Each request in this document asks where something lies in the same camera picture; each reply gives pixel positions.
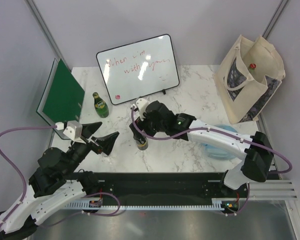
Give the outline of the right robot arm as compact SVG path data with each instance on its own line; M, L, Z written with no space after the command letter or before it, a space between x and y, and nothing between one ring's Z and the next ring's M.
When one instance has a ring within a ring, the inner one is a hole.
M257 131L248 135L224 130L195 116L173 113L157 100L148 102L140 98L130 109L139 113L131 126L136 140L154 140L157 133L165 133L167 140L181 139L210 145L240 159L241 162L227 170L221 179L219 191L223 196L232 196L244 184L267 180L274 154L265 134Z

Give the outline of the cola glass bottle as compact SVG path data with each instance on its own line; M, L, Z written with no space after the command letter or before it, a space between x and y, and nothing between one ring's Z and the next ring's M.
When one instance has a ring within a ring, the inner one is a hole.
M255 63L251 63L251 64L248 66L248 71L249 71L249 73L250 73L252 76L255 75L256 67L257 67L257 65L256 65Z

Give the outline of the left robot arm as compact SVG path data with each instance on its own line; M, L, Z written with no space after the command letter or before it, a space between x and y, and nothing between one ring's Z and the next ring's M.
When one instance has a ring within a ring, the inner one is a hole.
M101 191L97 174L92 171L84 171L76 179L70 179L90 152L111 153L119 132L94 137L101 125L101 122L80 124L72 120L50 126L71 140L70 147L66 152L57 147L45 150L29 180L16 170L22 181L22 194L9 209L0 212L0 240L26 239L47 218L72 201L106 195Z

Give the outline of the dark beverage can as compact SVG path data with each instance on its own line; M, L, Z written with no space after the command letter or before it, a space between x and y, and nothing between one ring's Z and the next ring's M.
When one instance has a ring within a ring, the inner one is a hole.
M144 151L148 148L148 139L146 137L141 137L137 140L135 140L137 148L141 151Z

